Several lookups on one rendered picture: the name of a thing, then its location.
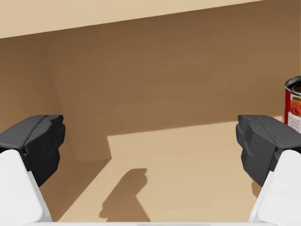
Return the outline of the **pale wooden shelf unit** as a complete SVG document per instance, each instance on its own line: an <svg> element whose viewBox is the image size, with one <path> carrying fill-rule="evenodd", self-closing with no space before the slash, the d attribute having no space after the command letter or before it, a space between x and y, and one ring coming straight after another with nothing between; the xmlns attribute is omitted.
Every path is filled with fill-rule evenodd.
<svg viewBox="0 0 301 226"><path fill-rule="evenodd" d="M262 0L0 39L0 131L63 115L54 221L247 221L237 117L283 118L300 15Z"/></svg>

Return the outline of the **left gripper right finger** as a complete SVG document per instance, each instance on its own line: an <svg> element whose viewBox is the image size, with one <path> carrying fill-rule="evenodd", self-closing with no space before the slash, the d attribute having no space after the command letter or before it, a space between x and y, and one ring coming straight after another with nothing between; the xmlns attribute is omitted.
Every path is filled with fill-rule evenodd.
<svg viewBox="0 0 301 226"><path fill-rule="evenodd" d="M266 115L239 115L243 169L261 191L250 223L301 223L301 134Z"/></svg>

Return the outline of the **red and white can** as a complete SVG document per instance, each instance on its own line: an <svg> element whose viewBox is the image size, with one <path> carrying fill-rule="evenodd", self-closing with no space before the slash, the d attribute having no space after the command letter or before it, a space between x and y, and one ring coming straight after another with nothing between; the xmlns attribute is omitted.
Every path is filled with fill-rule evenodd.
<svg viewBox="0 0 301 226"><path fill-rule="evenodd" d="M301 76L291 78L285 83L284 122L301 133Z"/></svg>

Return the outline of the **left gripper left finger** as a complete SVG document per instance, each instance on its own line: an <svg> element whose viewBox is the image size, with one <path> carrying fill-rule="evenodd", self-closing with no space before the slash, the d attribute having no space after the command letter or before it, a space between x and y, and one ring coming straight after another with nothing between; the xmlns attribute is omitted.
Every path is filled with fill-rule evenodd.
<svg viewBox="0 0 301 226"><path fill-rule="evenodd" d="M0 223L51 222L42 186L58 169L62 115L35 115L0 133Z"/></svg>

